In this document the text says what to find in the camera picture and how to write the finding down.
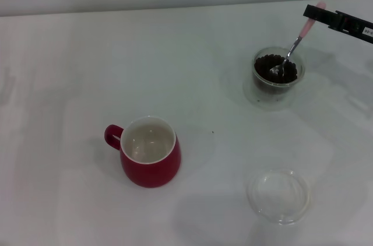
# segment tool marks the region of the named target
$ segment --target spoon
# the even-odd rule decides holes
[[[319,3],[317,3],[316,7],[321,8],[321,9],[325,9],[326,4],[322,1],[320,1]],[[294,52],[295,48],[297,48],[297,46],[302,41],[302,39],[307,35],[307,33],[309,32],[311,27],[314,25],[314,23],[315,23],[315,20],[312,20],[312,19],[307,20],[307,22],[305,23],[304,27],[301,30],[301,33],[299,34],[296,41],[294,42],[294,44],[291,46],[289,52],[287,53],[284,61],[281,64],[276,65],[275,67],[273,67],[269,70],[269,74],[271,76],[284,76],[284,65],[287,62],[289,62],[289,57]]]

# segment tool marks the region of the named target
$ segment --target white label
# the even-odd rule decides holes
[[[363,34],[367,35],[367,36],[370,36],[370,37],[373,37],[373,29],[370,29],[369,27],[365,27],[364,30],[363,30]]]

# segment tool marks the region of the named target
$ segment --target white table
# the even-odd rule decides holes
[[[254,53],[289,46],[308,3],[0,18],[0,245],[372,245],[373,45],[317,23],[288,107],[242,92]],[[373,21],[373,0],[326,3]],[[148,114],[183,157],[155,189],[103,139]],[[271,166],[312,189],[293,226],[246,199],[247,175]]]

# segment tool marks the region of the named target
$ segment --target pink spoon handle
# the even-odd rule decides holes
[[[321,8],[321,9],[325,9],[326,4],[322,1],[320,1],[319,3],[317,3],[316,7]],[[304,38],[307,35],[307,33],[309,32],[309,30],[311,29],[311,27],[314,25],[314,23],[315,23],[315,20],[308,19],[307,22],[305,23],[304,27],[302,28],[299,36]]]

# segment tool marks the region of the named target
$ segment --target mug handle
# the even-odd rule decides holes
[[[123,129],[117,125],[109,125],[105,129],[105,141],[114,149],[120,150],[121,148],[121,141],[118,140],[116,137],[121,138]]]

